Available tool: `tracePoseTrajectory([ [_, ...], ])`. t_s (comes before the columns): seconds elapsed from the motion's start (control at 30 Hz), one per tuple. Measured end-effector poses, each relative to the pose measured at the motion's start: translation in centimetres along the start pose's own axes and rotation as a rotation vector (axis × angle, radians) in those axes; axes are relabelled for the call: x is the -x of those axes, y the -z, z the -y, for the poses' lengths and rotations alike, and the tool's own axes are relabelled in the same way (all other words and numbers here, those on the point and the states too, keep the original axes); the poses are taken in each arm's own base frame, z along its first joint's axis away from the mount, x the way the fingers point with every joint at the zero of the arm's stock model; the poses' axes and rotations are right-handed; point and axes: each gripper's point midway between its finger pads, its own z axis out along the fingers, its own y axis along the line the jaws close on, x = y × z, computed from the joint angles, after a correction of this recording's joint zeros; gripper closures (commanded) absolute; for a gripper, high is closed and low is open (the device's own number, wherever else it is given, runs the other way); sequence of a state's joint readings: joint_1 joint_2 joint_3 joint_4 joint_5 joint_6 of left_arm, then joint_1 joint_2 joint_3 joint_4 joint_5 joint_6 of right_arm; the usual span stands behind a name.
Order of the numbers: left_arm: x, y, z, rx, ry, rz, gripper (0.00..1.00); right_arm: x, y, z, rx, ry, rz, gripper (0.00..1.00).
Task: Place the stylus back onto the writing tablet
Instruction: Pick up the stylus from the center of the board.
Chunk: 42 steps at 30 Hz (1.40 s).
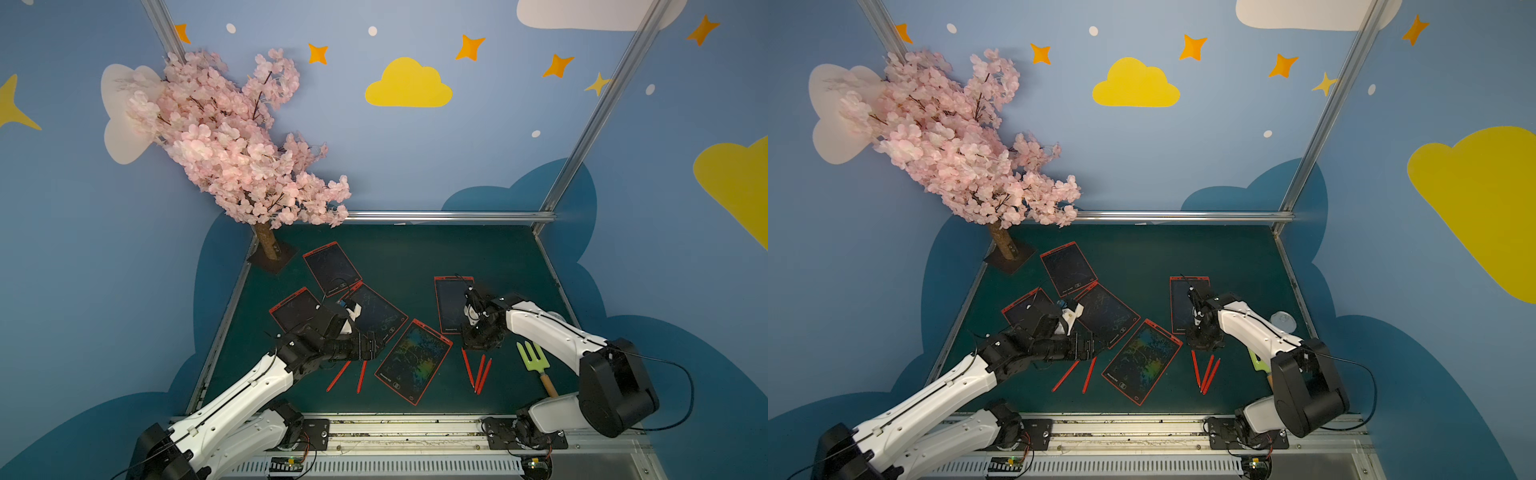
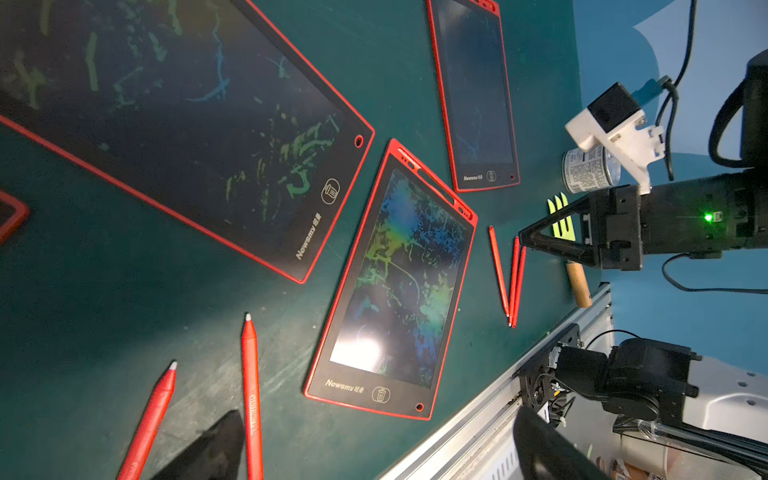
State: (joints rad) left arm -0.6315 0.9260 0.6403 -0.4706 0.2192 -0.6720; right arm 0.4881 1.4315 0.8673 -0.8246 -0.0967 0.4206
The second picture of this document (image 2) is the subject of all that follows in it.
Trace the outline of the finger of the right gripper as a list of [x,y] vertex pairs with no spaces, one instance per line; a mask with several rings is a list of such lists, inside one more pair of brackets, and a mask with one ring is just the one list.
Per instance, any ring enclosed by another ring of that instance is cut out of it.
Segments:
[[597,193],[570,203],[560,192],[546,199],[547,215],[524,227],[518,239],[524,247],[589,267],[597,266],[597,247],[588,217],[593,214]]

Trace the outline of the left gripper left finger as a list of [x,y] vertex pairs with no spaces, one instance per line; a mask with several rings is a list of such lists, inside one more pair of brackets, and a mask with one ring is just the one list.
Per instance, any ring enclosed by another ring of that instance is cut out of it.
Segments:
[[230,410],[152,479],[236,479],[244,443],[241,414]]

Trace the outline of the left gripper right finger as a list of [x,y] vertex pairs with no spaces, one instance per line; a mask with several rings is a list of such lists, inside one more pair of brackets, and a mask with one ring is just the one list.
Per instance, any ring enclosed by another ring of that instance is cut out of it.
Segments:
[[525,480],[598,480],[606,475],[535,411],[521,407],[513,438]]

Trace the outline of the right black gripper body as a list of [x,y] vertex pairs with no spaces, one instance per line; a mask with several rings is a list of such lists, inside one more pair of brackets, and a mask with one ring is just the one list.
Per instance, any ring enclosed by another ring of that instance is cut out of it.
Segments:
[[767,247],[765,170],[670,183],[646,195],[626,185],[587,198],[591,267],[636,271],[646,255]]

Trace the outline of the colourful scribble red writing tablet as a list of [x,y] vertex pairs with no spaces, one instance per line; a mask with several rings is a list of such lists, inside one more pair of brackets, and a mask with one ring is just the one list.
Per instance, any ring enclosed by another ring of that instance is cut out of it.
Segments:
[[428,420],[477,214],[391,139],[309,370],[308,399]]

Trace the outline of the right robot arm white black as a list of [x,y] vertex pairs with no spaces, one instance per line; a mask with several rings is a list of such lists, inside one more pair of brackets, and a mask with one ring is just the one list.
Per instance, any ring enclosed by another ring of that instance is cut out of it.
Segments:
[[[767,245],[767,57],[747,64],[709,139],[719,176],[641,194],[590,193],[519,234],[525,247],[590,267],[637,270],[647,254],[718,258]],[[692,349],[632,338],[609,353],[562,345],[555,367],[526,370],[529,392],[555,384],[599,402],[618,428],[648,425],[671,439],[767,473],[767,383]]]

